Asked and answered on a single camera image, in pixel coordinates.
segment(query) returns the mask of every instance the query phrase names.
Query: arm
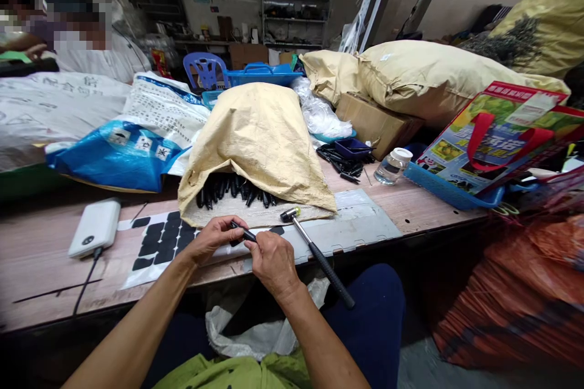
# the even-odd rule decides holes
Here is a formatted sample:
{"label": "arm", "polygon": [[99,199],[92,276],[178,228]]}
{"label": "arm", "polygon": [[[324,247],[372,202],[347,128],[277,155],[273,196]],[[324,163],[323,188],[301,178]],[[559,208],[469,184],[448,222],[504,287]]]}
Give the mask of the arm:
{"label": "arm", "polygon": [[44,44],[44,40],[30,33],[24,33],[22,36],[6,42],[2,45],[3,51],[26,51],[35,45]]}
{"label": "arm", "polygon": [[237,216],[212,219],[63,388],[139,388],[197,266],[205,263],[222,243],[243,236],[243,229],[231,229],[231,220],[248,227]]}
{"label": "arm", "polygon": [[279,235],[262,232],[245,242],[253,272],[290,321],[315,388],[369,388],[363,373],[316,308],[294,266],[294,248]]}

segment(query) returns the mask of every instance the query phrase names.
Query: hammer handle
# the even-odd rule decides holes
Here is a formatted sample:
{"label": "hammer handle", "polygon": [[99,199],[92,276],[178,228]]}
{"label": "hammer handle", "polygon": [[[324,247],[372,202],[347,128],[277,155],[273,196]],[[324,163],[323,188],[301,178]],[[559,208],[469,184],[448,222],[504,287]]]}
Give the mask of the hammer handle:
{"label": "hammer handle", "polygon": [[345,289],[345,286],[342,284],[341,280],[330,266],[327,258],[312,241],[308,241],[308,247],[310,248],[312,255],[314,255],[318,261],[318,264],[321,266],[321,269],[324,271],[324,274],[327,275],[327,278],[330,280],[330,283],[333,286],[333,289],[336,291],[336,294],[341,297],[347,310],[352,310],[353,307],[355,307],[355,301],[351,295],[349,295],[349,292],[347,289]]}

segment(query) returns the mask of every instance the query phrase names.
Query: hammer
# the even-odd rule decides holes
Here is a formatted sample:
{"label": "hammer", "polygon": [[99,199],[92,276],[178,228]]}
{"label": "hammer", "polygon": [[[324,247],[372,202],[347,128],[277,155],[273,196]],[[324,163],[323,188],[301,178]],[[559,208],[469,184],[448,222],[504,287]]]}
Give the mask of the hammer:
{"label": "hammer", "polygon": [[316,260],[318,261],[318,264],[321,266],[321,269],[324,271],[325,275],[327,275],[327,278],[330,280],[330,283],[332,284],[333,289],[336,291],[336,294],[341,297],[343,303],[345,304],[345,307],[348,310],[352,310],[353,307],[355,307],[355,301],[353,300],[353,298],[351,298],[351,295],[349,295],[349,292],[347,291],[347,289],[345,289],[345,286],[342,284],[341,280],[336,275],[333,268],[330,266],[329,262],[327,261],[327,258],[323,255],[320,249],[316,247],[315,243],[310,239],[304,228],[296,219],[296,217],[299,215],[300,208],[295,207],[281,213],[280,218],[284,223],[290,222],[294,223],[294,226],[296,227],[298,232],[300,232],[300,235],[304,238],[304,241],[308,243],[308,247],[310,248],[312,255],[315,256]]}

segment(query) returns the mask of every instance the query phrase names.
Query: yellow sack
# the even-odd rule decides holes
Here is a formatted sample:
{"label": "yellow sack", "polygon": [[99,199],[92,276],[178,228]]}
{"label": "yellow sack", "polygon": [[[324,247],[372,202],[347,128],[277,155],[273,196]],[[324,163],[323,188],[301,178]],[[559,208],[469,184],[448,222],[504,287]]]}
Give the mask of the yellow sack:
{"label": "yellow sack", "polygon": [[[292,89],[269,83],[227,89],[193,145],[178,189],[181,217],[191,226],[204,225],[197,223],[189,205],[196,208],[195,197],[210,173],[230,169],[282,200],[327,210],[310,218],[330,216],[336,213],[335,196],[324,180],[318,159],[298,95]],[[267,213],[275,214],[276,207],[267,209]],[[272,218],[254,225],[278,222],[279,213],[275,223]]]}
{"label": "yellow sack", "polygon": [[386,42],[365,50],[359,76],[381,106],[439,129],[494,81],[570,94],[561,80],[522,75],[486,57],[425,41]]}
{"label": "yellow sack", "polygon": [[[522,26],[535,28],[532,40]],[[528,42],[514,48],[514,71],[563,79],[584,61],[584,0],[521,0],[485,43],[498,47],[499,38],[512,44],[514,32]]]}
{"label": "yellow sack", "polygon": [[363,94],[358,60],[353,55],[321,50],[301,54],[300,60],[310,79],[310,90],[330,101],[334,107],[339,104],[343,93]]}

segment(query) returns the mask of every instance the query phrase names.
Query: dark blue pants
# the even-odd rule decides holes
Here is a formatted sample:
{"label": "dark blue pants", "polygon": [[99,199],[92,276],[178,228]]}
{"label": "dark blue pants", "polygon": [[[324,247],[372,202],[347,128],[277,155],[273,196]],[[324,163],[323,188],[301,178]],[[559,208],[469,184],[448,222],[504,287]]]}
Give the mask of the dark blue pants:
{"label": "dark blue pants", "polygon": [[[347,290],[356,302],[353,310],[348,311],[339,300],[322,313],[371,387],[395,388],[405,311],[402,282],[393,268],[376,264],[360,274]],[[142,387],[151,388],[199,353],[209,360],[216,356],[207,340],[204,319],[176,314]]]}

